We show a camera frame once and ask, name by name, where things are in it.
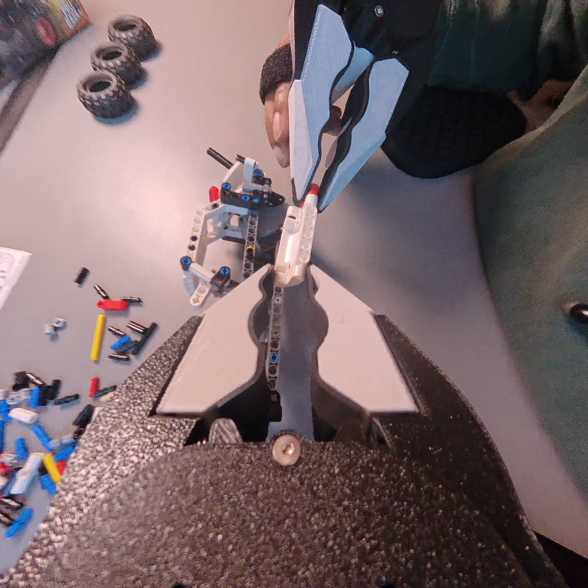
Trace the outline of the grey desk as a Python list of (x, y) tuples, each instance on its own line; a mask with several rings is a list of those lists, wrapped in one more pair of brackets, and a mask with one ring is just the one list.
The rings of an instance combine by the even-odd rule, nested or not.
[[(83, 4), (93, 25), (55, 56), (1, 153), (1, 245), (32, 254), (1, 312), (1, 386), (28, 370), (86, 396), (92, 377), (120, 384), (192, 316), (179, 258), (195, 209), (223, 177), (208, 147), (254, 157), (290, 196), (258, 96), (290, 2)], [(79, 103), (76, 84), (107, 23), (123, 13), (144, 18), (161, 50), (145, 64), (134, 114), (102, 123)], [(454, 381), (493, 437), (535, 531), (553, 522), (541, 517), (547, 508), (561, 515), (579, 507), (489, 297), (471, 172), (412, 179), (376, 152), (320, 215), (313, 259)], [(108, 325), (158, 325), (128, 363), (107, 358), (110, 333), (99, 361), (90, 359), (95, 284), (113, 298), (143, 300), (128, 313), (107, 313)]]

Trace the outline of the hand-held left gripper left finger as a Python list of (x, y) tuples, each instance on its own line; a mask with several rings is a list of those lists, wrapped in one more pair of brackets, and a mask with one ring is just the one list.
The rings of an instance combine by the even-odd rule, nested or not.
[(263, 309), (267, 264), (204, 312), (156, 407), (158, 416), (203, 416), (255, 383), (263, 343), (255, 316)]

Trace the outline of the white toothed toy panel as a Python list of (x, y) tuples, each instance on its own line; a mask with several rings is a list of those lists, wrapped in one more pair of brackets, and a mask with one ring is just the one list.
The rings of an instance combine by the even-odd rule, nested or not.
[(318, 216), (318, 192), (319, 186), (312, 183), (301, 206), (292, 205), (286, 211), (274, 264), (275, 283), (284, 288), (305, 280)]

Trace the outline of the toy truck box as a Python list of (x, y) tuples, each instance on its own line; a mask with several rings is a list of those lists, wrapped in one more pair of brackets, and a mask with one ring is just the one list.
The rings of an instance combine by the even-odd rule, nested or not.
[(1, 86), (90, 24), (80, 1), (1, 1)]

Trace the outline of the person's right forearm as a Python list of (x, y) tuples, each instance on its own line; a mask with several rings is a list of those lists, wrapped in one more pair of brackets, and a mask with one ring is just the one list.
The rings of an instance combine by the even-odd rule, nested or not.
[(562, 100), (587, 65), (587, 1), (442, 1), (428, 79), (387, 131), (402, 172), (462, 171), (522, 136), (522, 106)]

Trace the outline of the black toy tyre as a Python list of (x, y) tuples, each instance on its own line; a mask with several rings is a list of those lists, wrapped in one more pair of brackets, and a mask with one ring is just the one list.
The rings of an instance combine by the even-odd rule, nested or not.
[(120, 42), (132, 49), (143, 60), (157, 48), (151, 26), (141, 17), (121, 15), (108, 23), (107, 33), (113, 42)]
[(126, 82), (107, 70), (83, 77), (77, 83), (77, 97), (87, 111), (99, 118), (117, 118), (134, 104)]
[(136, 53), (121, 42), (103, 43), (95, 47), (90, 60), (94, 70), (111, 72), (128, 85), (137, 83), (143, 76)]

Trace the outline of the toy truck chassis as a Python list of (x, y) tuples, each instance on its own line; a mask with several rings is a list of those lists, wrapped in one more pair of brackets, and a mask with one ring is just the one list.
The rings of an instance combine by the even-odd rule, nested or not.
[[(261, 237), (262, 217), (284, 202), (284, 197), (273, 191), (272, 181), (254, 159), (237, 156), (231, 163), (214, 149), (209, 149), (208, 155), (228, 171), (220, 187), (210, 188), (210, 203), (196, 210), (187, 251), (180, 260), (183, 283), (198, 325), (210, 306), (263, 266), (273, 265), (281, 232)], [(254, 384), (261, 380), (267, 386), (269, 419), (279, 420), (282, 414), (278, 383), (283, 290), (274, 283), (273, 269), (265, 278), (263, 288), (266, 302), (255, 316), (255, 326), (263, 327), (259, 330), (263, 364)]]

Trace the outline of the white sticker sheet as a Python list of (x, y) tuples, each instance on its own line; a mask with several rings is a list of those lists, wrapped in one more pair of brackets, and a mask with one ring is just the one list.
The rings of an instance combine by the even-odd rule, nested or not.
[(29, 252), (1, 246), (1, 310), (31, 256)]

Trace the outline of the person's torso in green sweatshirt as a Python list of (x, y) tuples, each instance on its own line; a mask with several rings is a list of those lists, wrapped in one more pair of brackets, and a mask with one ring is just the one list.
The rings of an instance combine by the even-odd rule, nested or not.
[(497, 314), (548, 437), (580, 494), (541, 534), (587, 557), (587, 67), (539, 128), (475, 180)]

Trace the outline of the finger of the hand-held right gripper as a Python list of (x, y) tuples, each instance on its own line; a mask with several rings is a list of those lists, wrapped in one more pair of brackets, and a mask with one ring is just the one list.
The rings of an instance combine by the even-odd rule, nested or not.
[(320, 160), (320, 140), (332, 93), (353, 54), (341, 5), (292, 5), (289, 15), (292, 83), (289, 91), (290, 176), (300, 202)]
[(397, 59), (371, 63), (349, 93), (342, 129), (326, 158), (318, 209), (324, 210), (380, 147), (408, 77)]

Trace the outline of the pile of small toy pieces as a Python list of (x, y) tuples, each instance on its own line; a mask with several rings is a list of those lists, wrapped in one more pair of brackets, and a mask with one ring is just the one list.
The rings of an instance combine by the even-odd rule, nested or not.
[[(100, 299), (125, 300), (131, 306), (143, 305), (138, 296), (113, 298), (99, 285), (93, 290)], [(113, 335), (107, 346), (107, 358), (125, 364), (136, 358), (157, 330), (155, 322), (143, 326), (129, 320), (125, 329), (106, 322), (105, 333)], [(30, 371), (17, 371), (9, 388), (1, 389), (1, 535), (17, 537), (34, 515), (27, 505), (33, 487), (39, 484), (48, 495), (54, 496), (60, 485), (71, 455), (88, 426), (98, 417), (104, 404), (118, 386), (101, 386), (99, 376), (92, 377), (88, 393), (62, 393), (62, 380), (50, 382)], [(43, 411), (80, 405), (79, 413), (69, 428), (59, 435), (51, 435), (43, 423)]]

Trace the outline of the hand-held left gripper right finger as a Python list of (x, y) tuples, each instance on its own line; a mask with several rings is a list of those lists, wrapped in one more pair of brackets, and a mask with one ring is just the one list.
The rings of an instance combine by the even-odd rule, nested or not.
[(327, 317), (318, 373), (335, 393), (369, 414), (417, 413), (373, 310), (316, 266), (315, 299)]

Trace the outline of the yellow toy axle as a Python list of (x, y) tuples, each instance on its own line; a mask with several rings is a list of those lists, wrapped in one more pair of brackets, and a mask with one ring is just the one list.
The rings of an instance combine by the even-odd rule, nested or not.
[(106, 322), (107, 317), (104, 314), (99, 314), (95, 323), (95, 330), (93, 333), (92, 346), (90, 352), (90, 359), (92, 360), (92, 362), (96, 362), (100, 358)]

